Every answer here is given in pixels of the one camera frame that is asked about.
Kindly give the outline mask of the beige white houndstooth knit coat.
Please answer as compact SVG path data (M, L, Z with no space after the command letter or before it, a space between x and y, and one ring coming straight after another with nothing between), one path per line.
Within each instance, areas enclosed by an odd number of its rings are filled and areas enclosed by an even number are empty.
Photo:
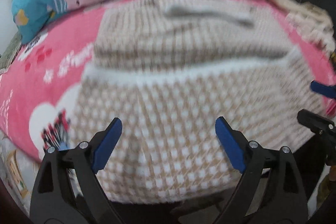
M297 150L321 114L312 72L274 11L245 0L132 0L105 9L71 120L72 143L113 118L122 135L98 179L122 203L185 200L238 173L215 134L224 117L262 146Z

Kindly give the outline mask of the pink bed sheet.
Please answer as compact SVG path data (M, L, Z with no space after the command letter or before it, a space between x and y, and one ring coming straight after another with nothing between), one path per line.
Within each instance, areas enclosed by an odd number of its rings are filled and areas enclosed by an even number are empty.
M70 12L23 46L1 74L1 129L28 156L43 157L43 128L58 112L71 112L104 13L131 1L108 1Z

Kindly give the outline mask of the blue patterned pillow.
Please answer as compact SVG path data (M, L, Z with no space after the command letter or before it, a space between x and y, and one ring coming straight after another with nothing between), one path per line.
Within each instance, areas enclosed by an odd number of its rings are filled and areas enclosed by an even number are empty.
M66 11L65 0L13 0L11 12L21 35L21 43L29 43L47 23Z

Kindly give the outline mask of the cream fluffy garment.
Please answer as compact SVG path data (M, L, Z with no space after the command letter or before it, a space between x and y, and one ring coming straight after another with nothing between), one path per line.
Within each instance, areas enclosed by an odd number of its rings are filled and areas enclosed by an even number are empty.
M324 9L309 2L294 0L268 0L286 13L286 20L309 44L325 53L327 57L335 51L334 25Z

